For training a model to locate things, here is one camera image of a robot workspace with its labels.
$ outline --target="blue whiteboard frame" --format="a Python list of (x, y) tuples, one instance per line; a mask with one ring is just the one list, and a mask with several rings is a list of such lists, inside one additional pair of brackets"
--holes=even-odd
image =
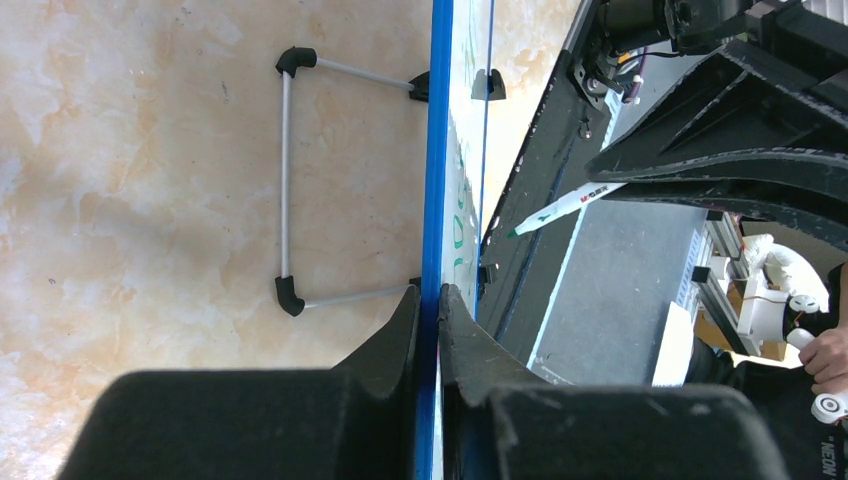
[[(494, 24), (494, 0), (477, 0), (489, 3), (489, 18), (485, 19), (488, 28), (486, 51), (486, 73), (491, 71), (492, 57), (492, 28)], [(438, 314), (439, 294), (443, 282), (443, 243), (445, 220), (445, 194), (450, 124), (450, 86), (451, 86), (451, 56), (462, 52), (453, 52), (453, 27), (455, 8), (463, 2), (457, 0), (434, 0), (432, 40), (430, 51), (430, 92), (429, 113), (427, 120), (427, 166), (424, 190), (424, 238), (421, 261), (421, 323), (416, 347), (417, 365), (420, 379), (418, 389), (418, 406), (416, 418), (415, 445), (415, 475), (419, 480), (430, 480), (433, 477), (433, 445), (434, 419), (436, 400), (436, 371), (438, 363)], [(480, 194), (477, 199), (477, 244), (482, 239), (482, 202), (483, 176), (485, 175), (485, 138), (486, 119), (488, 118), (488, 99), (484, 107), (483, 136), (481, 146), (482, 171), (480, 173)], [(475, 286), (471, 308), (476, 311), (476, 271), (478, 261), (473, 265)]]

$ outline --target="beige marble surface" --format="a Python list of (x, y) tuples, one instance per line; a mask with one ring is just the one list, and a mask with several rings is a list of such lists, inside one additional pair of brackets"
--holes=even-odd
[[(514, 33), (495, 37), (510, 94), (492, 109), (495, 201), (569, 2), (498, 3)], [(0, 3), (0, 477), (53, 475), (122, 373), (330, 366), (388, 319), (396, 297), (295, 319), (276, 305), (273, 66), (298, 44), (412, 78), (431, 6)], [(420, 270), (426, 106), (343, 80), (301, 71), (293, 90), (292, 271), (307, 298)]]

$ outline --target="person's hand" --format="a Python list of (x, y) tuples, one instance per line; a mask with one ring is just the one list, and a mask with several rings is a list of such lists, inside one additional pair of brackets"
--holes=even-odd
[(801, 350), (798, 358), (816, 379), (816, 395), (848, 391), (848, 328), (825, 330)]

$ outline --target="black plastic corner connector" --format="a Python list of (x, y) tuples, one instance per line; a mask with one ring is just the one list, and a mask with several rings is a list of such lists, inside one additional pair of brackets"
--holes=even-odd
[(277, 277), (274, 279), (274, 284), (277, 286), (277, 301), (280, 306), (292, 317), (300, 315), (306, 302), (302, 298), (298, 298), (294, 291), (294, 277), (289, 275), (286, 278)]
[(707, 283), (710, 279), (710, 270), (709, 267), (695, 267), (692, 269), (692, 281), (695, 283)]
[(412, 84), (412, 91), (409, 92), (409, 98), (419, 102), (430, 102), (430, 72), (424, 72), (421, 75), (409, 81)]
[(314, 48), (292, 47), (277, 60), (277, 71), (280, 75), (288, 73), (294, 78), (298, 67), (313, 68), (318, 63), (318, 54)]
[(720, 222), (724, 220), (724, 212), (718, 210), (708, 210), (707, 211), (707, 221), (708, 222)]

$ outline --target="white marker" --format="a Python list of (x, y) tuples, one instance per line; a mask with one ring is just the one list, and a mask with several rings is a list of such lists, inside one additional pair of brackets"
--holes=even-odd
[(507, 238), (517, 237), (519, 235), (524, 235), (527, 232), (538, 230), (554, 220), (564, 217), (569, 213), (576, 212), (585, 205), (588, 205), (625, 185), (627, 184), (589, 182), (577, 190), (566, 193), (556, 202), (527, 217), (519, 226), (515, 227), (515, 230), (509, 232)]

